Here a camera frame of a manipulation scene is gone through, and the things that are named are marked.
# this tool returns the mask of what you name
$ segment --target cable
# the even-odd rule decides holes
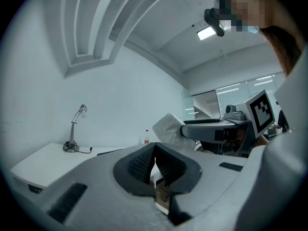
[[[65,151],[65,152],[68,152],[68,150],[73,150],[73,151],[75,151],[75,152],[80,152],[80,151],[76,151],[74,148],[76,148],[77,147],[77,143],[74,141],[74,144],[71,144],[70,145],[70,147],[69,147],[69,144],[68,144],[69,142],[67,141],[64,145],[63,145],[63,150]],[[84,154],[90,154],[91,152],[92,152],[92,147],[90,147],[90,152],[80,152],[80,153],[84,153]]]
[[[166,182],[165,182],[166,183]],[[167,192],[169,192],[170,190],[167,190],[166,188],[165,188],[165,183],[164,183],[164,189],[165,189],[165,191],[167,191]],[[167,186],[167,185],[166,185]]]

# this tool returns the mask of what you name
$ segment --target glass partition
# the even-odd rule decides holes
[[[273,79],[274,79],[274,82],[276,84],[276,87],[279,88],[283,84],[283,82],[285,81],[285,74],[282,73],[282,72],[274,74]]]
[[[221,117],[224,116],[227,105],[235,104],[251,95],[246,82],[218,88],[216,94]]]
[[[195,119],[219,118],[219,106],[215,91],[195,95],[192,98],[195,112]]]
[[[189,91],[183,88],[182,93],[183,121],[195,120],[193,97]]]

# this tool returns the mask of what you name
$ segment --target desk lamp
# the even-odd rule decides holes
[[[87,116],[87,110],[88,110],[87,107],[83,104],[81,105],[77,113],[74,115],[73,120],[71,122],[72,127],[71,127],[71,133],[69,136],[69,141],[67,141],[63,146],[63,149],[66,152],[78,152],[79,151],[79,145],[77,145],[77,143],[74,141],[74,126],[75,124],[77,124],[76,121],[80,115],[82,118],[85,118]]]

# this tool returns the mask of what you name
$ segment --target lamp base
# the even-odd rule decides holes
[[[66,152],[71,152],[71,153],[79,152],[79,145],[76,145],[76,144],[75,145],[70,144],[68,146],[64,144],[63,148]]]

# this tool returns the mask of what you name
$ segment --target ceiling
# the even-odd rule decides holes
[[[140,20],[132,34],[146,41],[156,53],[164,53],[187,71],[209,60],[264,43],[260,34],[227,30],[224,37],[213,35],[200,40],[205,28],[203,14],[214,0],[160,0]]]
[[[66,77],[112,65],[125,45],[181,83],[183,72],[197,65],[264,42],[259,34],[231,30],[201,41],[197,32],[214,0],[44,0],[43,6]]]

